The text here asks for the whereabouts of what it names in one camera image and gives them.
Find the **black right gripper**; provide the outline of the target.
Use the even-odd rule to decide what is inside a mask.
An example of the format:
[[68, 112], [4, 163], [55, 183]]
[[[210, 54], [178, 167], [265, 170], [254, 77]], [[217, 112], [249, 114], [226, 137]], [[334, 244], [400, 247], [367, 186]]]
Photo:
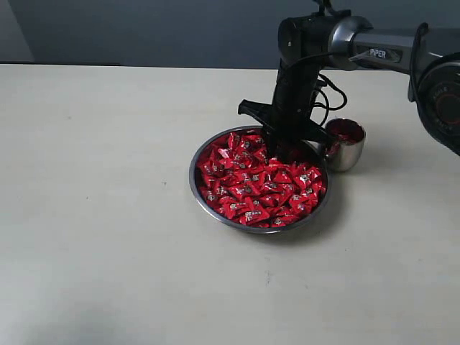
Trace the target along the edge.
[[333, 137], [311, 120], [313, 94], [321, 70], [319, 60], [299, 60], [292, 65], [280, 63], [272, 103], [242, 100], [238, 114], [252, 117], [265, 130], [267, 157], [279, 150], [282, 162], [296, 162], [303, 140], [330, 145]]

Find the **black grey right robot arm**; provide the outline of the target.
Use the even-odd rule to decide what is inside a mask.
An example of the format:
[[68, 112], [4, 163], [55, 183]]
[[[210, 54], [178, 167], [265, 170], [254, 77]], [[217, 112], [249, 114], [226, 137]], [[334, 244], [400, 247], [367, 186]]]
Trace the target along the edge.
[[324, 68], [392, 70], [409, 76], [408, 99], [424, 129], [459, 151], [459, 31], [421, 24], [413, 34], [375, 29], [350, 11], [284, 19], [271, 103], [243, 100], [238, 112], [264, 128], [269, 143], [308, 140], [332, 147], [336, 136], [311, 119]]

